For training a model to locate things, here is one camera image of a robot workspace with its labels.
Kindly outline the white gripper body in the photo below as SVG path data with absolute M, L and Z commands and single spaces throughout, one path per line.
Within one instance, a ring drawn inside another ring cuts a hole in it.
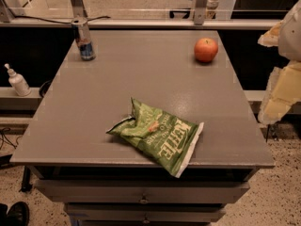
M 301 0 L 298 0 L 282 21 L 278 52 L 289 60 L 301 61 Z

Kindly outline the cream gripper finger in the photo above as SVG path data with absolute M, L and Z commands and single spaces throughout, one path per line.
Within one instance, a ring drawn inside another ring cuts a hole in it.
M 278 38 L 280 34 L 282 22 L 278 22 L 258 39 L 258 44 L 265 47 L 278 46 Z
M 258 120 L 265 125 L 280 121 L 301 100 L 301 62 L 290 61 L 283 69 L 275 67 L 269 75 Z

